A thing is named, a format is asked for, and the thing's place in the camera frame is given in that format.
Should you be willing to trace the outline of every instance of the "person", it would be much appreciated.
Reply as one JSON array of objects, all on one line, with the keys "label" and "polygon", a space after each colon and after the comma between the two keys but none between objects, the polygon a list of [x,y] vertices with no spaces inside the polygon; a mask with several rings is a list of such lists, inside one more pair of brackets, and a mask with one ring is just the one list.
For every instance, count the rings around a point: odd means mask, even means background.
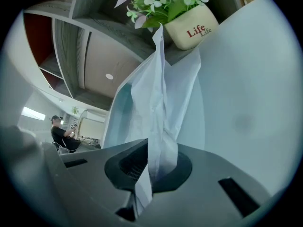
[{"label": "person", "polygon": [[81,144],[81,141],[74,139],[75,134],[71,135],[72,133],[75,132],[76,128],[73,128],[68,131],[61,129],[60,128],[61,119],[57,115],[54,115],[51,118],[51,121],[52,121],[51,134],[53,140],[59,145],[61,145],[62,147],[71,150],[71,152],[74,152],[76,149],[78,149]]}]

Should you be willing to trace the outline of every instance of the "cream flower pot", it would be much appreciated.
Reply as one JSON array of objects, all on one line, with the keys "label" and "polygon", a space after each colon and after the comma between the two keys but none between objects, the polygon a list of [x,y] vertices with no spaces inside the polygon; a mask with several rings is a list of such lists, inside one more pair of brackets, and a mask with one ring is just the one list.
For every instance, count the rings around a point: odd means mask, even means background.
[{"label": "cream flower pot", "polygon": [[164,26],[176,46],[181,50],[188,50],[196,47],[218,25],[209,8],[198,5]]}]

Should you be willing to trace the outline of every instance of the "ceiling light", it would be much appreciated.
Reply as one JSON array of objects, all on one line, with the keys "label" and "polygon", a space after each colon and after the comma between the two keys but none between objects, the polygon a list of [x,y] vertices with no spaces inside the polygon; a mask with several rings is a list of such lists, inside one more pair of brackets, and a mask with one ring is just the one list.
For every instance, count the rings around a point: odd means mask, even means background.
[{"label": "ceiling light", "polygon": [[105,76],[107,79],[110,79],[110,80],[114,79],[113,75],[111,75],[111,74],[106,74]]}]

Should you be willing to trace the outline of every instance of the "tissue box opening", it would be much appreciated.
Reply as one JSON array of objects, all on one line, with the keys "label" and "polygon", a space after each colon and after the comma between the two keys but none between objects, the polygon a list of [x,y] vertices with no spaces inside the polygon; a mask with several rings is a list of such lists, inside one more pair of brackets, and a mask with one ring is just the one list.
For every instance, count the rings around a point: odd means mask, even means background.
[{"label": "tissue box opening", "polygon": [[[148,148],[144,140],[113,157],[105,163],[105,173],[111,183],[121,190],[134,192],[134,186],[147,165]],[[190,159],[178,153],[176,168],[160,180],[152,183],[152,193],[176,190],[190,176],[192,164]]]}]

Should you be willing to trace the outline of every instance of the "window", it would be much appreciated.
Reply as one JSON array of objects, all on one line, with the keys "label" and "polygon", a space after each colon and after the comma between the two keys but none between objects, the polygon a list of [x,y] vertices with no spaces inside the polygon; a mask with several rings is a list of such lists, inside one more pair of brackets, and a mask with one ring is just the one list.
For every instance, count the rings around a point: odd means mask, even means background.
[{"label": "window", "polygon": [[33,119],[38,119],[38,120],[44,120],[45,119],[45,114],[38,113],[35,110],[32,110],[30,108],[24,107],[22,110],[21,115],[30,117]]}]

